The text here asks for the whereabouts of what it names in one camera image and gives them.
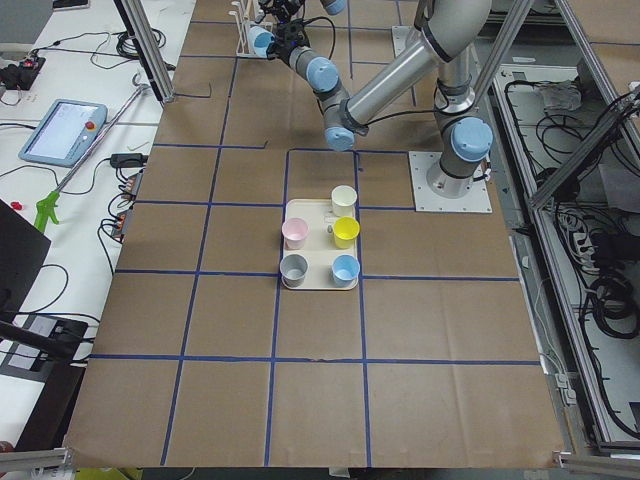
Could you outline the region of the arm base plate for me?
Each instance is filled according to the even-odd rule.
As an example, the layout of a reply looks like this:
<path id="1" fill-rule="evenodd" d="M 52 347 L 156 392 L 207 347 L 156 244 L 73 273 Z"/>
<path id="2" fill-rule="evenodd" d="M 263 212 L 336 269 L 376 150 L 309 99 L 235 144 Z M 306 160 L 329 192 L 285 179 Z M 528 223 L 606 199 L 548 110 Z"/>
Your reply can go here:
<path id="1" fill-rule="evenodd" d="M 396 68 L 422 67 L 430 57 L 425 50 L 424 35 L 415 27 L 394 27 L 392 29 L 395 58 L 390 65 Z"/>
<path id="2" fill-rule="evenodd" d="M 440 157 L 440 152 L 408 152 L 415 210 L 439 214 L 491 214 L 482 164 L 470 177 L 457 179 L 441 169 Z"/>

